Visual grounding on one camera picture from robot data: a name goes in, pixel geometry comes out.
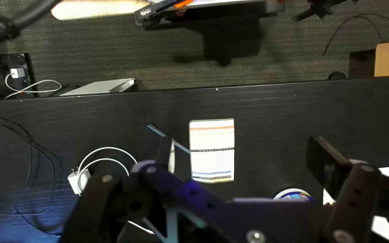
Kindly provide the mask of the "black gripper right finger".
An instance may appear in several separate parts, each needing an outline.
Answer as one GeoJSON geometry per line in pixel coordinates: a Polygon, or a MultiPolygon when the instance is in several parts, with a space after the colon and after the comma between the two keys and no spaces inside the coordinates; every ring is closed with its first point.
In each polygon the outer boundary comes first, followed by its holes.
{"type": "Polygon", "coordinates": [[[377,166],[351,162],[323,137],[309,138],[307,166],[334,199],[327,243],[370,243],[374,218],[389,223],[389,176],[377,166]]]}

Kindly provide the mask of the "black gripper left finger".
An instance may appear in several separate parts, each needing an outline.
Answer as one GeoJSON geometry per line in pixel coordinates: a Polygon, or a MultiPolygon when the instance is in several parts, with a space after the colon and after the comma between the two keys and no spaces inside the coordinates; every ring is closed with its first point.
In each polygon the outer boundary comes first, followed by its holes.
{"type": "Polygon", "coordinates": [[[172,139],[153,161],[138,162],[128,177],[92,176],[65,228],[64,243],[123,243],[131,222],[142,222],[161,243],[207,243],[214,230],[199,216],[201,191],[169,172],[172,139]]]}

